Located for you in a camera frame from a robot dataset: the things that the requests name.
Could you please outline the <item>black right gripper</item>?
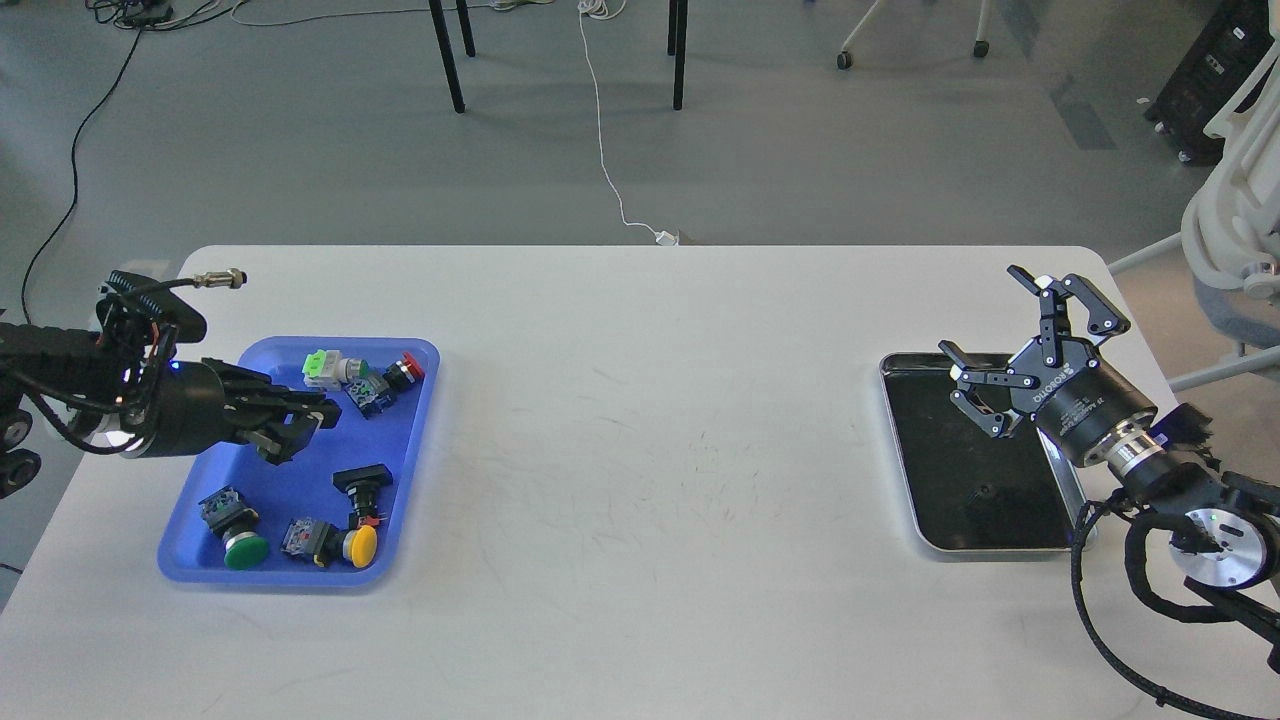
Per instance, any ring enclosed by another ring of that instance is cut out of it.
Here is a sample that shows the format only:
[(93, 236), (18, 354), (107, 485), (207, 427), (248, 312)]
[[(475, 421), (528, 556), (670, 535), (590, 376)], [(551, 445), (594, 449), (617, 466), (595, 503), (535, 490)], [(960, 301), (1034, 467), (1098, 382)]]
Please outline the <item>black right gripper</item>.
[[(1036, 428), (1076, 468), (1102, 461), (1096, 447), (1112, 428), (1132, 421), (1147, 428), (1157, 406), (1100, 356), (1100, 343), (1124, 334), (1130, 319), (1089, 279), (1068, 274), (1033, 277), (1010, 265), (1007, 273), (1037, 296), (1037, 334), (1002, 366), (980, 365), (950, 340), (938, 343), (954, 363), (956, 407), (992, 438), (1012, 436), (1033, 416)], [(1087, 310), (1087, 333), (1073, 331), (1068, 304), (1075, 299)], [(1010, 407), (996, 411), (982, 387), (1006, 389)]]

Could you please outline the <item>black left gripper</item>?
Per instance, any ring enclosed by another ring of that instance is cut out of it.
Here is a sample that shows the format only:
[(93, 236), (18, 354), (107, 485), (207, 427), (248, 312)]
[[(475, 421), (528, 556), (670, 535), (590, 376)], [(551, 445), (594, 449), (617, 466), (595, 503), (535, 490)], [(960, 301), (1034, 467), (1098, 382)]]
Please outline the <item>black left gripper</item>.
[(232, 441), (280, 465), (317, 429), (335, 428), (340, 414), (323, 391), (278, 386), (261, 372), (219, 360), (168, 361), (143, 423), (129, 428), (134, 442), (123, 456), (195, 456)]

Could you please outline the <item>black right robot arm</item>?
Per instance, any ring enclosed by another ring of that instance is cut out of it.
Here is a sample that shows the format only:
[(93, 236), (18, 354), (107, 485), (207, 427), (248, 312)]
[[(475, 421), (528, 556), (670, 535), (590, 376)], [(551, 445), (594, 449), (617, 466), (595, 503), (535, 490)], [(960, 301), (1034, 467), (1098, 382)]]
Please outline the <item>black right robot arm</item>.
[(1146, 607), (1179, 623), (1238, 623), (1276, 647), (1277, 611), (1247, 591), (1277, 580), (1277, 487), (1225, 471), (1207, 415), (1181, 404), (1160, 416), (1103, 359), (1102, 343), (1132, 323), (1091, 281), (1007, 270), (1037, 297), (1038, 329), (1001, 364), (941, 341), (952, 402), (989, 437), (1029, 421), (1073, 466), (1108, 468), (1119, 487), (1082, 510), (1074, 555), (1091, 521), (1128, 510), (1124, 568)]

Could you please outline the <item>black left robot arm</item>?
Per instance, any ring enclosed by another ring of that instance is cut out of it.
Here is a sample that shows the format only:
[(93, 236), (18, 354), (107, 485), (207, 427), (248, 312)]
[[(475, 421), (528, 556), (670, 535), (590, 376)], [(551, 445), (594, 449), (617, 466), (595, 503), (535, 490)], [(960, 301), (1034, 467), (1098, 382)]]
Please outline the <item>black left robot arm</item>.
[(236, 268), (174, 281), (115, 270), (102, 283), (97, 331), (4, 323), (1, 332), (3, 495), (42, 466), (24, 448), (33, 411), (86, 454), (196, 456), (215, 445), (250, 445), (265, 461), (293, 459), (340, 407), (321, 391), (278, 386), (268, 374), (212, 357), (179, 361), (207, 324), (175, 296), (180, 287), (239, 288)]

